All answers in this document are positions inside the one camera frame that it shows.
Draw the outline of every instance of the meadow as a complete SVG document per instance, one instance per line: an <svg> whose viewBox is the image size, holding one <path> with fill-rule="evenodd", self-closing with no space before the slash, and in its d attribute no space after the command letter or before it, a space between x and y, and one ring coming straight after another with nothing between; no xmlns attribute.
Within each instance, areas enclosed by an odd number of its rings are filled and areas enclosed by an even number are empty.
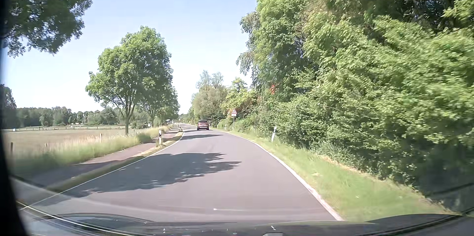
<svg viewBox="0 0 474 236"><path fill-rule="evenodd" d="M168 129L169 126L130 129L128 136L125 136L125 129L9 131L3 132L2 136L12 173L28 178L50 169L150 142L158 136L159 130Z"/></svg>

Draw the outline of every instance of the car rear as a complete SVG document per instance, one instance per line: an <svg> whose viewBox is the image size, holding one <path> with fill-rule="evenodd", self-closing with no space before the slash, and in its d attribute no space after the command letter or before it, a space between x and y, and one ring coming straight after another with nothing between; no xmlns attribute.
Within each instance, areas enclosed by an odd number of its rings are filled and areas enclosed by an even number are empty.
<svg viewBox="0 0 474 236"><path fill-rule="evenodd" d="M199 120L197 130L209 130L209 123L207 120Z"/></svg>

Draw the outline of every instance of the sky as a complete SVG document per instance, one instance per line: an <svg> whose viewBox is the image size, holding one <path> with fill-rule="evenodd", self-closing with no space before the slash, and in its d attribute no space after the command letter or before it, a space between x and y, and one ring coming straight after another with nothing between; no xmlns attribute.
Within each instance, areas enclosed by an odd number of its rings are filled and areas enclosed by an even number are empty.
<svg viewBox="0 0 474 236"><path fill-rule="evenodd" d="M17 107L100 110L85 91L88 72L97 72L97 58L105 48L143 25L164 38L172 55L179 112L187 113L203 70L220 71L226 85L237 76L250 83L250 74L241 75L235 61L246 50L247 34L239 21L256 6L257 0L92 0L79 39L55 55L36 50L17 58L2 55L1 82L12 89Z"/></svg>

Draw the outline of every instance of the road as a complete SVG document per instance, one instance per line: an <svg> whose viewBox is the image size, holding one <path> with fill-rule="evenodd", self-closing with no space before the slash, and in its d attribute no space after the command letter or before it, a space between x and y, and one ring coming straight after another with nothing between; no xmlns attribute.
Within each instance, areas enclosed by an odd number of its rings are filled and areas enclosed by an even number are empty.
<svg viewBox="0 0 474 236"><path fill-rule="evenodd" d="M35 205L50 214L110 213L153 221L335 220L260 147L186 125L174 145Z"/></svg>

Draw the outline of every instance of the grass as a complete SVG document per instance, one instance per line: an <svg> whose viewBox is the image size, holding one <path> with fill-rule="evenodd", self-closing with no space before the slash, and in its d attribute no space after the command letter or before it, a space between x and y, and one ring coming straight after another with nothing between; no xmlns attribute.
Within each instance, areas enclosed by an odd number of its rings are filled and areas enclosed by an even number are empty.
<svg viewBox="0 0 474 236"><path fill-rule="evenodd" d="M317 190L344 220L369 221L420 213L453 214L409 187L390 180L379 180L309 150L282 144L277 138L270 142L253 133L232 133L260 144L284 161Z"/></svg>
<svg viewBox="0 0 474 236"><path fill-rule="evenodd" d="M90 179L93 179L93 178L96 178L98 176L101 176L103 174L106 174L108 172L111 172L111 171L114 171L116 169L119 169L123 166L126 166L126 165L129 165L131 163L134 163L140 159L143 159L153 153L156 153L157 151L159 151L160 149L162 148L165 148L167 146L170 146L171 144L173 144L174 142L176 142L177 140L179 140L182 136L183 132L178 132L176 133L176 135L170 139L167 139L167 141L165 141L163 144L161 145L156 145L155 148L151 148L149 150L146 150L134 157L130 157L126 160L123 160L123 161L118 161L116 163L112 163L112 164L109 164L109 165L106 165L106 166L103 166L101 168L98 168L98 169L95 169L95 170L92 170L90 172L86 172L86 173L82 173L80 174L79 176L76 176L74 178L70 178L68 180L65 180L65 181L62 181L60 183L56 183L56 184L53 184L53 185L50 185L47 187L48 190L50 191L55 191L55 192L63 192L67 189L70 189L80 183L84 183Z"/></svg>
<svg viewBox="0 0 474 236"><path fill-rule="evenodd" d="M129 136L125 136L124 133L117 135L116 130L114 133L104 133L104 130L79 131L92 132L89 134L79 133L77 130L71 130L73 133L62 133L66 132L65 130L13 132L17 142L21 144L18 144L20 145L18 147L14 142L13 156L10 151L7 153L10 154L12 173L22 178L30 178L47 170L84 162L143 142L150 142L158 135L159 130L168 129L169 126L145 129ZM103 133L102 141L99 137L100 132ZM11 135L6 136L8 141L12 141ZM42 143L45 139L50 141L47 147Z"/></svg>

